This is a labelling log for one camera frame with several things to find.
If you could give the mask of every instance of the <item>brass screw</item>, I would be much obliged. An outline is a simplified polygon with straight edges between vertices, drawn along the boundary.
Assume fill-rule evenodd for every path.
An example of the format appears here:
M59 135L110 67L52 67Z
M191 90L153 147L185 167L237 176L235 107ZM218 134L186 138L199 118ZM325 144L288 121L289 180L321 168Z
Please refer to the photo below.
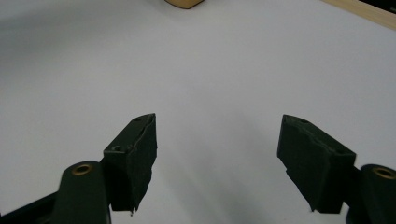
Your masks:
M391 170L383 168L383 167L375 167L375 168L373 168L373 172L376 175L379 175L386 179L396 179L396 174L394 171L391 171Z

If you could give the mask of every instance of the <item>wooden edge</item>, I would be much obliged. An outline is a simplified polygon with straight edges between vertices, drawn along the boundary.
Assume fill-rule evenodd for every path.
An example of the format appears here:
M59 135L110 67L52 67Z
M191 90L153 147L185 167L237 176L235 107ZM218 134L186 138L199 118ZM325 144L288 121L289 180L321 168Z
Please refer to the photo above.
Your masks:
M183 9L190 9L203 1L204 0L165 0L165 2L169 3L170 5Z
M336 7L343 8L369 21L376 22L396 31L396 14L359 0L322 0Z

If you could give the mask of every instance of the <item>wooden object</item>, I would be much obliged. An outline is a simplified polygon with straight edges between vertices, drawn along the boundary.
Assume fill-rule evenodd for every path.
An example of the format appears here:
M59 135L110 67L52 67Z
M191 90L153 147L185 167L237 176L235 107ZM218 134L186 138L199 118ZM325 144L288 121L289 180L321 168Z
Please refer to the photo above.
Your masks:
M165 0L165 1L175 7L190 9L192 7L195 7L199 3L203 2L204 0Z
M374 21L396 31L396 14L373 7L359 0L323 0L336 7L343 8L367 20Z

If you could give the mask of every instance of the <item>wooden block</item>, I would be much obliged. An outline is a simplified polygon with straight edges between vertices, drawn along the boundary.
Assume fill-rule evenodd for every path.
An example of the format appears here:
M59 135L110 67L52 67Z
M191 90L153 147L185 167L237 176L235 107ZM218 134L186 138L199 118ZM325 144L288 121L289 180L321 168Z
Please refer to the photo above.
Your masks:
M165 1L175 7L190 9L192 7L195 7L199 3L203 2L204 0L165 0Z

